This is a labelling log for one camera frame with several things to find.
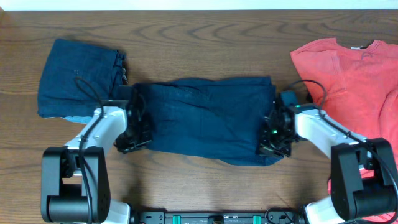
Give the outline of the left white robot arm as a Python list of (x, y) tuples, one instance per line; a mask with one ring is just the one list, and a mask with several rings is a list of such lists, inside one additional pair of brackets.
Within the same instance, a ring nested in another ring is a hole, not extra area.
[(146, 102), (101, 101), (82, 131), (42, 156), (41, 205), (49, 223), (139, 223), (132, 207), (113, 200), (106, 155), (137, 151), (151, 141)]

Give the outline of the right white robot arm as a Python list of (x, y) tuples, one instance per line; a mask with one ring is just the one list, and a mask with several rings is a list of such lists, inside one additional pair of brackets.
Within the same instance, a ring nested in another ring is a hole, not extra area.
[(275, 105), (260, 133), (261, 154), (291, 154), (306, 139), (331, 161), (330, 195), (304, 208), (307, 223), (369, 223), (370, 216), (392, 213), (397, 220), (397, 169), (383, 138), (351, 132), (314, 104)]

